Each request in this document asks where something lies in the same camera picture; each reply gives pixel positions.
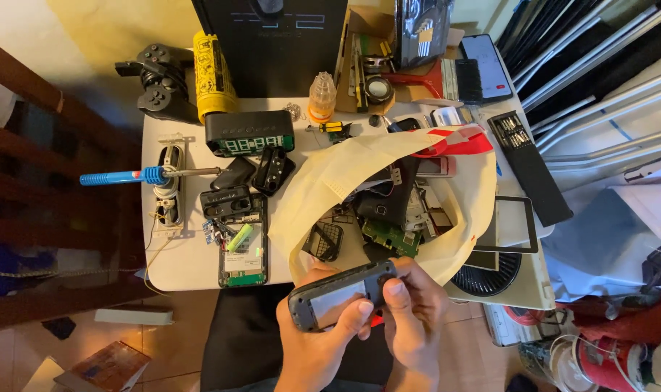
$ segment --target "plastic bottle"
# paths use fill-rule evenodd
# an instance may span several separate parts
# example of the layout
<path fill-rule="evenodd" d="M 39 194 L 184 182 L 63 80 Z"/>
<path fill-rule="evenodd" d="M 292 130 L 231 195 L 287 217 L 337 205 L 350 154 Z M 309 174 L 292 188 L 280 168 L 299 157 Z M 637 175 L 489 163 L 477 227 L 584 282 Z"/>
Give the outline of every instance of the plastic bottle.
<path fill-rule="evenodd" d="M 337 90 L 333 77 L 327 72 L 316 76 L 309 89 L 309 116 L 317 123 L 327 123 L 335 111 Z"/>

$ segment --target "screwdriver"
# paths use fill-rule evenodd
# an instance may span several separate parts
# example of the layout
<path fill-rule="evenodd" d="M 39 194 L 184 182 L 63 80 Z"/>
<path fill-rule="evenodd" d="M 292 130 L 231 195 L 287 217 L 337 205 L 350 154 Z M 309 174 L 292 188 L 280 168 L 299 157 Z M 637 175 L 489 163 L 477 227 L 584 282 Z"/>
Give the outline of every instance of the screwdriver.
<path fill-rule="evenodd" d="M 389 121 L 389 119 L 386 118 L 386 116 L 381 116 L 381 119 L 383 120 L 383 124 L 386 126 L 386 130 L 389 133 L 394 133 L 394 132 L 403 132 L 403 129 L 397 124 Z"/>
<path fill-rule="evenodd" d="M 308 126 L 306 131 L 318 130 L 319 132 L 340 132 L 342 130 L 342 121 L 334 121 L 332 123 L 319 124 L 319 126 Z"/>
<path fill-rule="evenodd" d="M 179 176 L 204 176 L 205 174 L 221 174 L 227 169 L 208 167 L 206 169 L 167 170 L 164 166 L 151 166 L 134 172 L 114 172 L 99 174 L 84 174 L 79 177 L 81 185 L 109 185 L 113 183 L 146 182 L 154 185 L 165 185 L 169 178 Z"/>

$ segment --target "black cloth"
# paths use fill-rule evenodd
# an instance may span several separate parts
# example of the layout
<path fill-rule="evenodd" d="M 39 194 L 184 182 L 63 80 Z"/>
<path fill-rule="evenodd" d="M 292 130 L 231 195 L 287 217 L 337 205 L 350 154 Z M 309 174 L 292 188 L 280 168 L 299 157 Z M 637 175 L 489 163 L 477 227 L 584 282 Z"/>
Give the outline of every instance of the black cloth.
<path fill-rule="evenodd" d="M 204 348 L 200 390 L 243 387 L 280 374 L 283 346 L 275 316 L 292 284 L 224 289 L 219 293 Z M 336 379 L 385 385 L 393 358 L 383 325 L 347 345 Z"/>

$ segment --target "yellow cylinder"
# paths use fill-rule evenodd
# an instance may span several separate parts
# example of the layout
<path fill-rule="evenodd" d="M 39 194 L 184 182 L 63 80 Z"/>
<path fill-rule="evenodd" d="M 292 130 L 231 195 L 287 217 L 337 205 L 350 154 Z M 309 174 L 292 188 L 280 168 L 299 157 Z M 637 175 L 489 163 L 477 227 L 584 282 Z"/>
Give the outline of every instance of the yellow cylinder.
<path fill-rule="evenodd" d="M 237 111 L 239 102 L 231 84 L 229 68 L 224 61 L 217 36 L 200 30 L 193 37 L 196 62 L 197 116 L 204 124 L 205 114 Z"/>

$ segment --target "white table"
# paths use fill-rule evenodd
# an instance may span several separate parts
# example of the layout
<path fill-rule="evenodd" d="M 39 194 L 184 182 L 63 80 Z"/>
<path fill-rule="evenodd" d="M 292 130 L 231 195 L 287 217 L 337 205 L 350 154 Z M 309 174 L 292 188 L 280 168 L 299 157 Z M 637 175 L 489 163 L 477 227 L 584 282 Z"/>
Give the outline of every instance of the white table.
<path fill-rule="evenodd" d="M 257 110 L 280 110 L 288 102 L 298 104 L 302 110 L 306 109 L 307 98 L 261 98 L 240 100 L 240 111 Z M 423 114 L 429 114 L 436 109 L 432 106 L 419 105 L 415 103 L 396 103 L 388 113 L 389 118 L 396 121 L 407 117 L 415 117 L 424 123 Z M 521 103 L 515 98 L 505 102 L 490 105 L 481 110 L 480 118 L 477 119 L 486 130 L 486 120 L 494 115 L 516 110 L 520 118 L 524 120 L 527 128 L 526 118 L 521 108 Z M 369 125 L 369 116 L 336 112 L 333 120 L 352 122 L 351 134 L 353 136 L 381 134 L 385 132 L 383 127 L 373 128 Z M 331 146 L 326 134 L 318 132 L 305 132 L 309 125 L 308 120 L 299 120 L 294 123 L 295 150 L 290 157 L 297 164 L 297 168 L 303 164 L 310 151 Z M 203 168 L 219 166 L 225 168 L 233 158 L 218 158 L 204 144 L 204 126 L 189 125 L 176 121 L 162 121 L 144 117 L 144 135 L 142 150 L 142 166 L 148 167 L 158 163 L 161 145 L 157 138 L 179 132 L 187 140 L 186 168 Z M 509 168 L 507 160 L 497 145 L 494 137 L 490 134 L 492 145 L 495 147 L 496 156 L 502 175 L 498 175 L 498 193 L 500 195 L 524 196 L 517 180 Z M 174 238 L 166 245 L 152 262 L 149 268 L 149 278 L 157 288 L 166 291 L 178 290 L 207 290 L 218 289 L 218 258 L 219 252 L 215 245 L 207 245 L 202 232 L 202 224 L 205 219 L 200 206 L 199 194 L 209 190 L 209 183 L 215 176 L 189 176 L 186 178 L 185 192 L 185 216 L 186 223 L 180 237 Z M 284 195 L 280 191 L 268 200 L 269 221 L 275 219 L 275 210 L 278 200 Z M 152 185 L 142 184 L 142 210 L 144 243 L 149 243 L 149 237 L 153 218 L 148 216 L 156 208 L 156 200 L 152 192 Z M 501 246 L 520 244 L 527 241 L 526 221 L 524 219 L 524 208 L 515 203 L 511 205 L 501 204 L 500 210 L 500 239 Z M 537 218 L 537 236 L 539 238 L 551 234 L 553 227 L 543 228 Z M 146 251 L 147 260 L 150 260 L 156 250 L 163 245 L 165 238 L 153 238 L 152 245 Z M 269 254 L 269 284 L 291 282 L 291 275 L 287 267 L 287 260 L 281 254 L 272 250 Z"/>

